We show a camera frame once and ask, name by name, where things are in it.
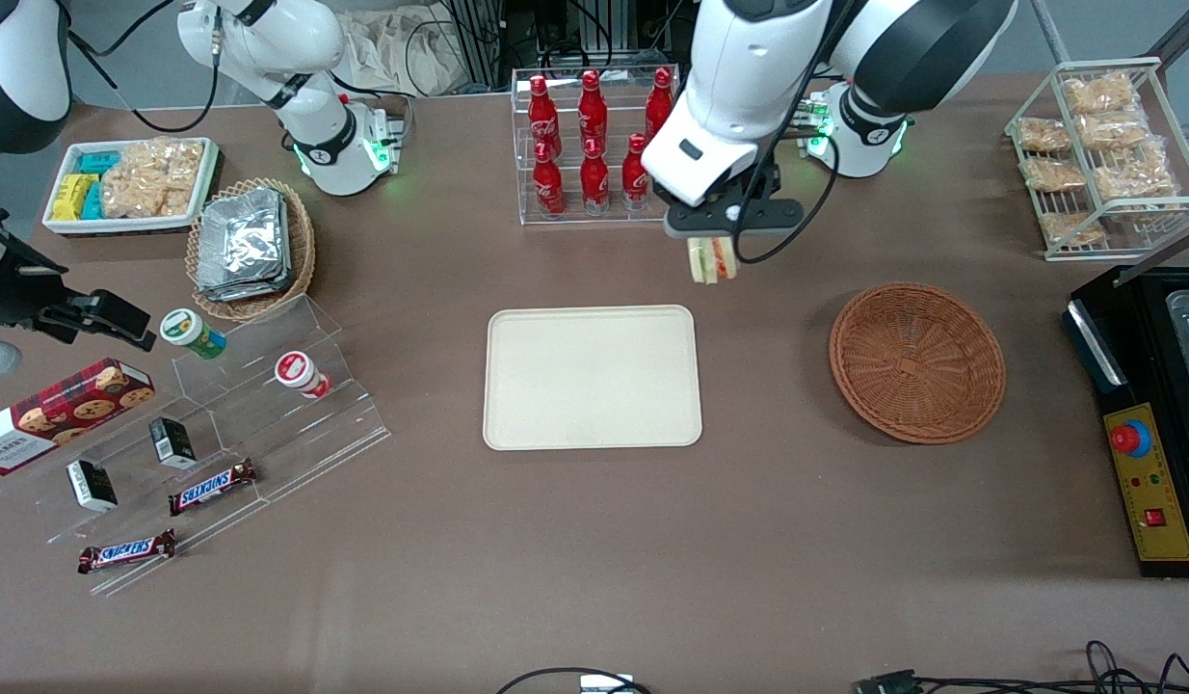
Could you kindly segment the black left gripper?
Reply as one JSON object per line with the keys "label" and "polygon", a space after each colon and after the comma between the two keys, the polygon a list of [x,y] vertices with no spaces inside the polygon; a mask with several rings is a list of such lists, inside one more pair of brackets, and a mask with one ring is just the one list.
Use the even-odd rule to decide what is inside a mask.
{"label": "black left gripper", "polygon": [[775,163],[766,163],[756,184],[750,187],[754,168],[715,187],[699,206],[687,206],[669,190],[663,229],[672,238],[730,236],[732,229],[748,236],[785,236],[805,217],[803,204],[793,198],[776,198],[780,176]]}

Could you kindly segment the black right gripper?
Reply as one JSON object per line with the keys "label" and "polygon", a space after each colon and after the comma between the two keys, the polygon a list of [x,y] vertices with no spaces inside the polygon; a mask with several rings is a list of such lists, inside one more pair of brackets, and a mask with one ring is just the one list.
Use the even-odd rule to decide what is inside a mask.
{"label": "black right gripper", "polygon": [[153,351],[157,334],[151,316],[109,290],[74,295],[63,277],[65,265],[13,236],[4,228],[8,212],[0,209],[0,324],[51,335],[74,343],[78,333],[101,334]]}

